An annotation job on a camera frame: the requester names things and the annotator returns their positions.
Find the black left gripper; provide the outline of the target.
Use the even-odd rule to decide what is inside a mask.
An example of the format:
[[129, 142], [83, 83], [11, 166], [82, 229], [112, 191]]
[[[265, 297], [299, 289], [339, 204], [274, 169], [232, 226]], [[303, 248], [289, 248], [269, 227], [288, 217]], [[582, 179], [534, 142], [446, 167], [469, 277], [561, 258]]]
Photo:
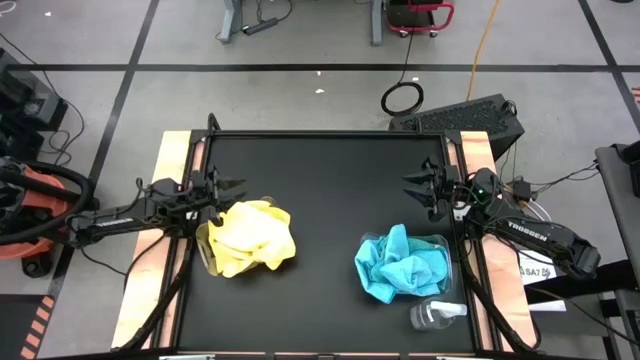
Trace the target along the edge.
[[219, 177], [217, 187], [216, 168], [205, 171], [194, 171], [190, 174], [191, 184], [188, 195], [188, 209], [192, 214], [205, 210], [207, 218], [216, 226], [223, 224], [220, 216], [220, 204], [235, 204], [242, 201], [246, 196], [246, 191], [227, 191], [243, 185], [245, 179], [234, 179]]

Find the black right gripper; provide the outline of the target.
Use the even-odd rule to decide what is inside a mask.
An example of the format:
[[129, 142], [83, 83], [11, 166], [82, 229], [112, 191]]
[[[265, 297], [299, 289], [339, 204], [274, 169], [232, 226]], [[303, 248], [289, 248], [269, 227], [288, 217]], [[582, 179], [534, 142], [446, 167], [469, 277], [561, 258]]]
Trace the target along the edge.
[[417, 185], [430, 183], [430, 189], [404, 188], [403, 191], [422, 206], [431, 206], [428, 211], [431, 222], [439, 222], [453, 214], [456, 185], [460, 182], [456, 165], [438, 165], [428, 157], [424, 170], [404, 175], [402, 179]]

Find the clear plastic basket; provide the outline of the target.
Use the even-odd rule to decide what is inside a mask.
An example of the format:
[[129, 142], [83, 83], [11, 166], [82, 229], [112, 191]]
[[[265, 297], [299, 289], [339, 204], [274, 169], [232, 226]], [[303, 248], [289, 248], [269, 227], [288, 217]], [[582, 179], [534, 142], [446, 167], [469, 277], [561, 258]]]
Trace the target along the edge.
[[[277, 206], [277, 204], [275, 203], [275, 200], [270, 198], [270, 197], [263, 197], [259, 200], [266, 200], [268, 202], [270, 202], [272, 205]], [[228, 212], [224, 212], [222, 213], [220, 216], [223, 219], [223, 224], [224, 224], [224, 219], [226, 217], [226, 213]], [[204, 263], [204, 266], [206, 268], [206, 270], [208, 271], [208, 273], [212, 276], [221, 276], [218, 275], [216, 272], [216, 261], [213, 255], [213, 251], [207, 241], [207, 236], [208, 236], [208, 230], [207, 230], [207, 223], [200, 225], [197, 230], [196, 230], [196, 241], [197, 241], [197, 245], [198, 245], [198, 250], [200, 253], [200, 256], [202, 258], [202, 261]]]
[[452, 266], [446, 239], [411, 236], [403, 224], [391, 227], [386, 235], [365, 235], [354, 263], [365, 292], [384, 304], [398, 295], [440, 295], [450, 287]]

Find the clear spray bottle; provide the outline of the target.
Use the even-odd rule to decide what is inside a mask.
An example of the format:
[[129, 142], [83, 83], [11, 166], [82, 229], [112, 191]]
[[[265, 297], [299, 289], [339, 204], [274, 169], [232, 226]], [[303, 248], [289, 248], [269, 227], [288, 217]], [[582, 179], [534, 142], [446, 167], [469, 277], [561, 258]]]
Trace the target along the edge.
[[436, 331], [449, 327], [458, 317], [467, 314], [468, 307], [464, 304], [425, 300], [410, 309], [409, 318], [417, 331]]

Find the black power strip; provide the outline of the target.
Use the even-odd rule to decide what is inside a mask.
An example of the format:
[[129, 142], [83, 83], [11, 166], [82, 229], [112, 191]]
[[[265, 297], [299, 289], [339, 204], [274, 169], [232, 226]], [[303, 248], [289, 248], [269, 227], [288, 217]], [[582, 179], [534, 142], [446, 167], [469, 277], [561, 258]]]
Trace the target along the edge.
[[246, 25], [241, 28], [241, 31], [247, 35], [251, 36], [261, 31], [267, 30], [276, 26], [279, 23], [277, 18], [270, 18], [268, 20], [264, 20], [255, 25]]

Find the grey desk leg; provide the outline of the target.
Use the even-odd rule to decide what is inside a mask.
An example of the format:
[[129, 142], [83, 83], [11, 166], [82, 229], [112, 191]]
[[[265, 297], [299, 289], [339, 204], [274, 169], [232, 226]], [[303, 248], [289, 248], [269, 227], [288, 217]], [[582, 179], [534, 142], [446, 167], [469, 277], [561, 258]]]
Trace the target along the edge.
[[243, 25], [243, 0], [223, 0], [223, 4], [223, 21], [216, 39], [222, 44], [228, 44]]
[[374, 47], [380, 46], [383, 42], [382, 10], [383, 0], [371, 0], [371, 45]]

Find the red utility cart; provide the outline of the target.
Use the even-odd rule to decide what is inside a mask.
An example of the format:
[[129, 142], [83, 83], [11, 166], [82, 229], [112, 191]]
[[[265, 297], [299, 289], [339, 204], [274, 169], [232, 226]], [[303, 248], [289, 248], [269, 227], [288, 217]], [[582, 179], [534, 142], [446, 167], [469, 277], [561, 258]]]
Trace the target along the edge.
[[435, 38], [451, 23], [455, 6], [446, 0], [385, 0], [383, 12], [388, 28], [401, 38], [416, 33]]

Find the orange shop vacuum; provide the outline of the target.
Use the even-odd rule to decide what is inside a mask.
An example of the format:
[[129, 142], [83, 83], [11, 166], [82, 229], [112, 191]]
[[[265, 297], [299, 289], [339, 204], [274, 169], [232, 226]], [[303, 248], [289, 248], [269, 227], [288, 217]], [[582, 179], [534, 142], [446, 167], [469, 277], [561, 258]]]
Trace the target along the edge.
[[47, 275], [53, 248], [68, 240], [66, 218], [100, 208], [94, 191], [65, 167], [0, 157], [0, 261], [19, 260], [30, 278]]

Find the black metal beam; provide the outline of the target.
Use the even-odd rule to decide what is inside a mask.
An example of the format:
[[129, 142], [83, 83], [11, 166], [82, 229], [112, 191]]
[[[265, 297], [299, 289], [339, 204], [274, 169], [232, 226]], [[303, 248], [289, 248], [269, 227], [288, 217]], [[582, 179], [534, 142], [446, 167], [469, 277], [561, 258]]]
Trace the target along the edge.
[[638, 280], [629, 260], [600, 266], [592, 279], [578, 280], [568, 275], [528, 284], [524, 287], [529, 304], [553, 301], [552, 294], [561, 298], [600, 294], [620, 289], [637, 289]]

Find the black equipment stack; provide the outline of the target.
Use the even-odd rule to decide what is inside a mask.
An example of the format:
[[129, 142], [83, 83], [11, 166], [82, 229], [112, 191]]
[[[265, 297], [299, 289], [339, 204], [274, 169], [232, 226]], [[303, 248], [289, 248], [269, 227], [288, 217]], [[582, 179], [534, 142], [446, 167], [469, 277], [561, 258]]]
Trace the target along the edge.
[[31, 72], [13, 72], [19, 62], [0, 47], [0, 157], [36, 160], [41, 132], [55, 132], [67, 103]]

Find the black orange-striped floor mat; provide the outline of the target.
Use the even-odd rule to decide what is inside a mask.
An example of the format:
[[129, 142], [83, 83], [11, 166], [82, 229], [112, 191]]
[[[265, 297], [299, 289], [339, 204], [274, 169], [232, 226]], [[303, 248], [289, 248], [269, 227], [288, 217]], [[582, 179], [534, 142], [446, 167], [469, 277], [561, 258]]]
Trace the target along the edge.
[[35, 360], [51, 320], [55, 298], [0, 294], [0, 360]]

